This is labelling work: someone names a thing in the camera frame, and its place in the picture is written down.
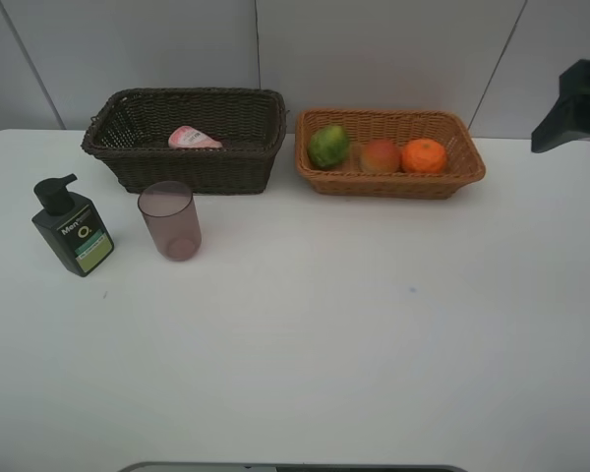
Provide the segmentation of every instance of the bottle label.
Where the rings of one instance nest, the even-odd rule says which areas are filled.
[[[89,205],[61,225],[57,232],[74,251],[83,272],[92,270],[112,250],[109,237]]]

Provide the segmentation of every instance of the dark brown wicker basket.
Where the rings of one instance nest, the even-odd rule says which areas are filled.
[[[177,180],[200,194],[259,194],[286,132],[282,96],[247,88],[132,88],[92,119],[82,148],[128,192]],[[222,149],[172,149],[168,137],[192,126]]]

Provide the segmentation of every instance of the orange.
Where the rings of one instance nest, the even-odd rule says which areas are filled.
[[[445,148],[437,141],[410,141],[402,150],[402,169],[408,173],[441,174],[447,161]]]
[[[361,170],[370,174],[396,172],[400,167],[400,149],[391,140],[375,140],[361,152]]]

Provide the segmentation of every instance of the wicker basket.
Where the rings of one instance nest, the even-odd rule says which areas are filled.
[[[114,94],[83,139],[128,192],[177,180],[202,194],[259,194],[286,132],[284,100],[246,88],[133,88]],[[189,125],[222,149],[172,149],[168,137]]]
[[[446,170],[443,174],[367,174],[361,172],[357,151],[340,166],[319,170],[311,163],[306,147],[311,136],[327,125],[344,126],[353,150],[378,139],[391,139],[399,146],[419,138],[433,139],[445,146]],[[320,194],[447,199],[485,176],[483,160],[461,120],[439,111],[307,110],[297,123],[295,153],[300,174]]]

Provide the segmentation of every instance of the white wall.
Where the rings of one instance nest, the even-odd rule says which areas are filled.
[[[258,0],[261,82],[311,106],[474,115],[523,0]]]
[[[525,138],[559,96],[559,76],[590,59],[590,0],[529,0],[472,134]]]
[[[590,0],[529,0],[477,111],[524,0],[258,0],[260,44],[254,0],[4,2],[75,129],[119,89],[262,85],[290,124],[310,106],[436,108],[528,138],[590,58]],[[0,14],[0,129],[59,126]]]
[[[5,0],[66,126],[115,91],[258,86],[254,0]]]
[[[58,127],[52,108],[0,13],[0,130]]]

